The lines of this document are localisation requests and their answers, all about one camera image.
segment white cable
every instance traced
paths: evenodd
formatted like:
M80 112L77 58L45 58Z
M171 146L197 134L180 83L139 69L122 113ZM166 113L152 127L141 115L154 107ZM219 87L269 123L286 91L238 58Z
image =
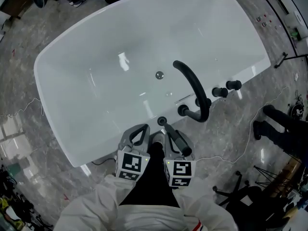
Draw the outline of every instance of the white cable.
M15 117L19 112L25 112L25 110L28 108L28 106L31 104L31 103L33 103L34 102L34 100L37 100L37 101L40 101L41 102L41 100L40 99L38 99L38 98L34 98L30 103L28 103L27 104L27 106L25 107L25 109L20 109L19 111L17 111L14 115L7 115L7 114L2 114L2 115L0 115L0 118L1 117L3 117L3 116L6 116L6 117L9 117L9 118L13 118L13 117ZM40 113L41 113L41 115L45 115L45 112L44 112L44 109L43 109L43 105L42 105L42 107L41 107L41 109L40 109Z
M224 162L228 162L228 163L235 164L235 163L236 163L242 156L244 156L244 154L246 153L246 150L247 150L247 147L248 147L248 144L249 144L249 141L250 141L251 124L252 124L252 122L254 121L255 117L257 116L259 110L262 109L262 108L263 108L265 105L267 105L268 103L271 103L271 102L277 100L278 97L282 94L283 90L285 90L285 89L287 89L287 88L289 88L289 87L288 87L288 86L284 87L275 99L273 99L273 100L270 101L270 102L266 102L261 108L259 108L259 109L257 110L257 112L256 112L256 114L255 114L255 116L254 116L254 118L252 118L252 120L251 120L251 122L250 122L250 124L249 124L249 136L248 136L248 141L247 141L247 144L246 144L244 153L243 153L242 155L240 155L240 157L239 157L238 159L236 159L234 162L231 162L231 161L229 161L229 160L223 159L221 156L212 156L212 157L202 157L202 158L199 158L199 159L197 160L197 162L200 161L200 160L203 160L203 159L212 159L212 158L218 157L218 158L220 158L220 159L221 159L222 161L224 161Z

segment black shoe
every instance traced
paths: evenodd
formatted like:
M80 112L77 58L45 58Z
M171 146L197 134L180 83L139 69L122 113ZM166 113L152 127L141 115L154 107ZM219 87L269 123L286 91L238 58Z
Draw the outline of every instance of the black shoe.
M78 2L74 2L74 7L78 8L81 4L83 4L86 0L79 0Z
M261 122L259 121L254 121L253 122L253 128L254 128L254 136L256 141L259 141L261 139L261 135L259 133L259 126L261 125Z
M274 105L268 104L268 105L265 105L264 108L263 108L263 112L264 112L264 113L265 113L266 111L270 111L270 110L275 110Z

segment black knob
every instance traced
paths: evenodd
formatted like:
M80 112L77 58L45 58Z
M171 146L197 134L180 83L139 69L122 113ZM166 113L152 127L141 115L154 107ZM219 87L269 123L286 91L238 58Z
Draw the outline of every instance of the black knob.
M223 97L226 98L228 96L228 90L227 88L213 88L212 89L212 95L214 97Z
M164 116L161 116L157 119L157 123L160 125L160 126L163 126L165 123L167 123L167 119L164 117Z
M242 83L239 80L235 80L235 81L227 81L226 83L226 88L229 90L239 90L242 87Z

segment black faucet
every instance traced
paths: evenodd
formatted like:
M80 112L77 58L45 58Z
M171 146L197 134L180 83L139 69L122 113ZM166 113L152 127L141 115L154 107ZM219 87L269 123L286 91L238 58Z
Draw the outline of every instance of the black faucet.
M189 116L190 118L198 121L205 122L209 116L209 109L211 106L211 100L206 97L204 89L198 80L194 72L185 64L180 61L174 61L173 66L181 71L182 74L187 78L188 82L192 86L194 93L198 99L198 104L200 105L200 114L189 110L188 106L182 104L178 108L178 114L180 116Z

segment black office chair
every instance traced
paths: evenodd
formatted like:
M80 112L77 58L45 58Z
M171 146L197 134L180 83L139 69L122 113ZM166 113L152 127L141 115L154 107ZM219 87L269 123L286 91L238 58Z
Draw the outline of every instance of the black office chair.
M226 210L233 216L239 231L282 231L289 221L289 218L283 219L285 214L283 208L290 200L263 196L261 188L250 187L248 181L245 181L245 186L239 189L242 175L239 171L235 174L239 178L232 193L218 191L216 186L213 190L219 195L228 197L219 205L228 204ZM253 202L249 206L241 202L246 196Z

